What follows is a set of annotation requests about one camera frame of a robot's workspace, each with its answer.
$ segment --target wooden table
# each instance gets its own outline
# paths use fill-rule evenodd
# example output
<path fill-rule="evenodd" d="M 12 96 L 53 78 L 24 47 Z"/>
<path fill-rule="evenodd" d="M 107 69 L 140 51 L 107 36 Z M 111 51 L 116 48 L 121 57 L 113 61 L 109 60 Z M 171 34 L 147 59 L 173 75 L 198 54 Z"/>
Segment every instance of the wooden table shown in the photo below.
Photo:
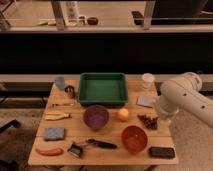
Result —
<path fill-rule="evenodd" d="M 71 84 L 78 90 L 79 80 L 67 81 L 67 84 Z M 51 108 L 53 103 L 74 103 L 73 106 L 57 106 L 58 110 L 71 113 L 72 118 L 62 119 L 58 121 L 46 121 L 41 119 L 38 132 L 36 134 L 35 142 L 33 144 L 30 156 L 29 165 L 160 165 L 160 164 L 177 164 L 178 157 L 174 159 L 160 159 L 151 158 L 148 154 L 148 148 L 151 146 L 168 146 L 174 147 L 173 140 L 170 134 L 169 128 L 159 133 L 157 130 L 148 130 L 137 118 L 138 114 L 146 114 L 151 117 L 155 117 L 155 110 L 152 108 L 141 107 L 136 105 L 136 100 L 139 95 L 149 95 L 153 98 L 157 97 L 156 88 L 153 85 L 151 90 L 143 90 L 140 81 L 128 80 L 128 95 L 129 100 L 125 105 L 130 111 L 130 119 L 127 122 L 120 122 L 116 118 L 116 108 L 108 108 L 110 113 L 110 119 L 107 125 L 99 131 L 92 131 L 83 122 L 83 113 L 86 108 L 82 107 L 76 100 L 70 99 L 65 92 L 59 91 L 58 88 L 53 85 L 48 103 L 46 106 Z M 123 146 L 121 142 L 121 133 L 123 129 L 129 125 L 137 125 L 141 127 L 148 136 L 148 145 L 144 151 L 137 155 L 130 154 Z M 60 141 L 44 141 L 44 131 L 48 127 L 64 127 L 66 129 L 66 137 Z M 73 141 L 82 142 L 88 138 L 96 138 L 99 140 L 106 140 L 118 145 L 116 150 L 106 150 L 101 148 L 88 148 L 85 150 L 84 157 L 82 159 L 75 158 L 73 155 L 67 152 Z M 35 148 L 40 149 L 52 149 L 60 147 L 64 150 L 64 154 L 54 157 L 41 156 Z"/>

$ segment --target small towel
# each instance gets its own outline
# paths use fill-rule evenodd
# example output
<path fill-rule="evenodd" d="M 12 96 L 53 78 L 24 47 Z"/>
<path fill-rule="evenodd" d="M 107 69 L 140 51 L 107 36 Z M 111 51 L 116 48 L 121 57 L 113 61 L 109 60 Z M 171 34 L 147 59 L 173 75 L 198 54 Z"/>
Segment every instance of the small towel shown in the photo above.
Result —
<path fill-rule="evenodd" d="M 139 96 L 137 105 L 146 106 L 146 107 L 153 107 L 153 100 L 150 96 Z"/>
<path fill-rule="evenodd" d="M 44 132 L 45 141 L 55 141 L 64 139 L 65 129 L 62 127 L 58 128 L 46 128 Z"/>

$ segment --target table leg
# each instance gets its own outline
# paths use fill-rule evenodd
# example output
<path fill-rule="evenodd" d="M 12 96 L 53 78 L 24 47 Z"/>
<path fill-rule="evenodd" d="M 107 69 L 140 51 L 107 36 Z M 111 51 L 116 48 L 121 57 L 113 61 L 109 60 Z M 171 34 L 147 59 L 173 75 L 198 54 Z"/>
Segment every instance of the table leg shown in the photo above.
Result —
<path fill-rule="evenodd" d="M 87 169 L 84 169 L 84 170 L 83 170 L 84 167 L 85 167 L 85 166 L 82 165 L 82 166 L 78 169 L 78 171 L 87 171 Z"/>
<path fill-rule="evenodd" d="M 64 166 L 43 166 L 43 167 L 53 171 L 62 171 L 61 168 Z"/>
<path fill-rule="evenodd" d="M 150 165 L 147 169 L 144 171 L 153 171 L 158 165 Z"/>

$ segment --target red pepper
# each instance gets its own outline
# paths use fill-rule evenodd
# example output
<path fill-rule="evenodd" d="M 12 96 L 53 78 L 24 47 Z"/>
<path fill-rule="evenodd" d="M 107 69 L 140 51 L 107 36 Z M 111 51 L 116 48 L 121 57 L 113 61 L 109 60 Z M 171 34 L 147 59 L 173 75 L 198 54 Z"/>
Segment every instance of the red pepper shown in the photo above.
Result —
<path fill-rule="evenodd" d="M 36 148 L 35 149 L 37 153 L 43 155 L 43 156 L 57 156 L 60 154 L 63 154 L 63 150 L 61 148 L 55 148 L 55 149 L 50 149 L 50 150 L 41 150 Z"/>

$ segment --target floor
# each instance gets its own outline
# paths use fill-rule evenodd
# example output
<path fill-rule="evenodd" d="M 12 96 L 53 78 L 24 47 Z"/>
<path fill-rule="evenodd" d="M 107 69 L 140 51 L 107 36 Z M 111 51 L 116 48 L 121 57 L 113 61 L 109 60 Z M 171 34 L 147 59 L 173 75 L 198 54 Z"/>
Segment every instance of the floor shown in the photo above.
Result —
<path fill-rule="evenodd" d="M 22 127 L 10 128 L 0 135 L 0 159 L 15 160 L 20 171 L 46 171 L 44 167 L 30 167 L 27 160 L 36 130 L 41 119 L 44 104 L 41 98 L 8 98 L 0 105 L 0 125 L 17 118 Z M 171 132 L 179 157 L 177 165 L 161 165 L 155 171 L 211 171 L 213 169 L 213 130 L 195 118 L 181 111 L 171 124 Z M 79 167 L 64 167 L 62 171 L 75 171 Z M 93 166 L 88 171 L 142 171 L 142 166 Z"/>

